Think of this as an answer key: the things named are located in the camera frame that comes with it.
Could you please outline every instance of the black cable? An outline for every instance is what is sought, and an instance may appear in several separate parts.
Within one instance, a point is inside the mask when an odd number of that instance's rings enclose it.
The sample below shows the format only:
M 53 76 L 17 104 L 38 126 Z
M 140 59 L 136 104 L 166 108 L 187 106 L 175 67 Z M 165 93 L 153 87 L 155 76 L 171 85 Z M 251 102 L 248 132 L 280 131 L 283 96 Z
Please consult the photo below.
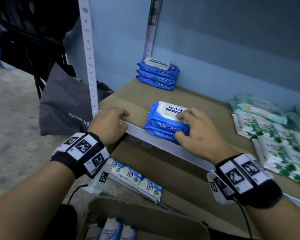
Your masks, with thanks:
M 83 185 L 80 185 L 79 187 L 77 187 L 77 188 L 72 192 L 72 194 L 71 194 L 71 196 L 70 196 L 70 198 L 69 198 L 69 200 L 68 200 L 67 205 L 70 204 L 70 201 L 71 201 L 71 199 L 72 199 L 72 196 L 77 192 L 78 189 L 80 189 L 80 188 L 82 188 L 82 187 L 87 187 L 87 186 L 88 186 L 87 184 L 83 184 Z
M 251 233 L 251 229 L 250 229 L 250 225 L 249 225 L 249 222 L 248 222 L 248 219 L 247 219 L 247 216 L 246 214 L 244 213 L 244 209 L 242 208 L 242 206 L 240 205 L 240 203 L 235 199 L 233 198 L 233 200 L 238 204 L 238 206 L 240 207 L 241 211 L 242 211 L 242 214 L 244 216 L 244 219 L 246 220 L 246 224 L 247 224 L 247 227 L 248 227 L 248 231 L 249 231 L 249 235 L 250 235 L 250 238 L 252 238 L 252 233 Z

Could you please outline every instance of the wrist tracker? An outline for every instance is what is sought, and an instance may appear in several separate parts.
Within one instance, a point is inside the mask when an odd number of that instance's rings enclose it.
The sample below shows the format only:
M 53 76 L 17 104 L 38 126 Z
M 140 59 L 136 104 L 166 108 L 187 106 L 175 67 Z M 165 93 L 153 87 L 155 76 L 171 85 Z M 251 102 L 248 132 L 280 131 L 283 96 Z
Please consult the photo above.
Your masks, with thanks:
M 76 179 L 84 174 L 93 179 L 109 156 L 97 135 L 77 132 L 54 150 L 51 161 L 66 165 Z
M 273 207 L 282 197 L 272 174 L 263 169 L 251 154 L 230 157 L 216 165 L 207 178 L 217 202 L 258 209 Z

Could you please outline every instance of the cardboard box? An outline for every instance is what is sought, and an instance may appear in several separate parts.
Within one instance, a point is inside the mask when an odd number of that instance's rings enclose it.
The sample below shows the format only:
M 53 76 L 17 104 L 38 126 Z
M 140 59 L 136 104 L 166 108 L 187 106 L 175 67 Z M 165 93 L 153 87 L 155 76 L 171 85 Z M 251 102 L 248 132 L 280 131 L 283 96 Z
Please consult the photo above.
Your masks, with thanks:
M 100 223 L 108 217 L 136 227 L 137 239 L 210 239 L 208 228 L 200 221 L 157 207 L 100 196 L 89 203 L 77 240 L 84 240 L 89 224 Z
M 158 148 L 144 149 L 140 143 L 133 144 L 128 138 L 118 145 L 111 156 L 162 186 L 160 202 L 205 222 L 215 230 L 249 237 L 239 206 L 236 204 L 224 206 L 214 199 L 209 183 L 202 179 L 207 180 L 206 170 L 200 169 L 201 177 L 196 177 L 178 167 L 184 166 L 184 163 L 175 164 L 182 159 Z M 259 238 L 252 221 L 248 220 L 252 234 Z
M 250 153 L 257 158 L 252 142 L 236 134 L 231 116 L 232 110 L 229 104 L 184 88 L 176 87 L 172 91 L 166 91 L 143 84 L 137 79 L 134 79 L 101 101 L 99 106 L 101 110 L 113 106 L 124 107 L 131 113 L 131 115 L 127 117 L 127 122 L 139 128 L 143 128 L 147 122 L 151 105 L 158 101 L 164 101 L 186 108 L 196 107 L 204 111 L 235 150 L 242 153 Z M 182 159 L 179 158 L 178 160 L 178 165 L 180 166 L 182 164 L 180 160 Z M 188 165 L 185 171 L 206 180 L 206 174 L 201 176 L 201 169 L 195 165 Z M 300 184 L 276 173 L 272 174 L 283 192 L 300 199 Z

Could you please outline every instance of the finger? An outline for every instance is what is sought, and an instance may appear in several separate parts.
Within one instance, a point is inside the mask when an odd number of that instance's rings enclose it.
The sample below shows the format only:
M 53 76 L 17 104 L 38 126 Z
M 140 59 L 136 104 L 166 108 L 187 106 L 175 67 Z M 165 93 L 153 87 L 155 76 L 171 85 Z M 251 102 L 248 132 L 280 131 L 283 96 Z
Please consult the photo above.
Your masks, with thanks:
M 182 112 L 176 116 L 179 120 L 186 120 L 190 126 L 192 126 L 196 120 L 196 118 L 189 112 Z
M 128 129 L 128 125 L 126 123 L 123 123 L 122 125 L 119 126 L 119 129 L 120 129 L 120 132 L 122 134 L 124 134 Z
M 178 131 L 174 134 L 176 140 L 180 143 L 182 147 L 187 149 L 191 145 L 191 138 L 189 136 L 185 136 L 182 131 Z
M 184 112 L 189 112 L 190 114 L 192 114 L 194 117 L 198 119 L 204 119 L 207 116 L 203 111 L 197 108 L 188 108 Z
M 125 108 L 114 107 L 114 109 L 116 110 L 118 117 L 121 117 L 121 116 L 129 117 L 130 116 L 130 112 L 128 110 L 126 110 Z

